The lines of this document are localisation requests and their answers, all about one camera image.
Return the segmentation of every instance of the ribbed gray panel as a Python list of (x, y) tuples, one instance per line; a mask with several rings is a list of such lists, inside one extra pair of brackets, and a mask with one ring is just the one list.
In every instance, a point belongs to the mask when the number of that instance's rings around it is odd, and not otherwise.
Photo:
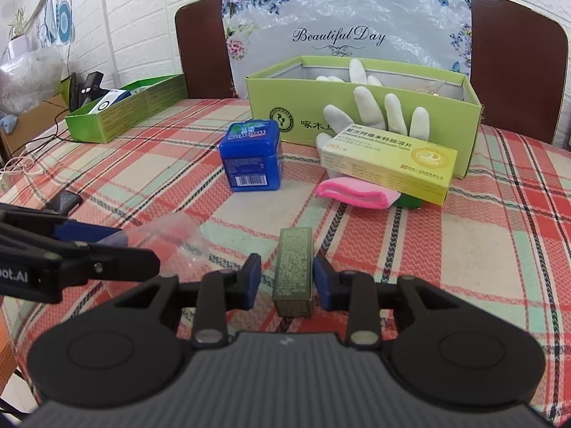
[(545, 428), (527, 407), (468, 414), (403, 390), (372, 353), (333, 334), (241, 333), (196, 354), (160, 394), (110, 410), (48, 402), (24, 428)]

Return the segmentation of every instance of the white cable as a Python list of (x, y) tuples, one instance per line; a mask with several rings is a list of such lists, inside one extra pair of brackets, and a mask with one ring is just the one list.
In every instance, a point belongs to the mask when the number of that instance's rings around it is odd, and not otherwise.
[(14, 156), (13, 158), (8, 159), (8, 162), (4, 165), (2, 169), (0, 169), (0, 175), (20, 175), (24, 174), (28, 177), (32, 177), (34, 175), (41, 175), (44, 172), (40, 169), (36, 172), (28, 172), (28, 169), (31, 169), (35, 165), (35, 160), (30, 158), (29, 156)]

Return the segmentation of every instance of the barcode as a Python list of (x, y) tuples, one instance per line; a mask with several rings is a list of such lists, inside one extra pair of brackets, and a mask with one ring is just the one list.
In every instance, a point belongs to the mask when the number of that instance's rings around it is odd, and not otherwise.
[(262, 187), (267, 185), (265, 175), (242, 175), (242, 177), (236, 177), (236, 185), (238, 187)]

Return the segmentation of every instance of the white floral board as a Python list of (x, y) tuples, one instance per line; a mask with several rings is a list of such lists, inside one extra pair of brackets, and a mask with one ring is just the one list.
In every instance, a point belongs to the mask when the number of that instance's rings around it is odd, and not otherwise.
[(236, 93), (300, 55), (411, 62), (470, 74), (471, 0), (222, 0)]

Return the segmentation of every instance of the blue container lid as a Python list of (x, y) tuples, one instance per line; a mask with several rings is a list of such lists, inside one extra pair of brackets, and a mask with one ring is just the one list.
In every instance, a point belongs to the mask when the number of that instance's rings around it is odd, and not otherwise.
[(222, 157), (271, 156), (280, 138), (278, 123), (273, 120), (234, 122), (222, 138)]

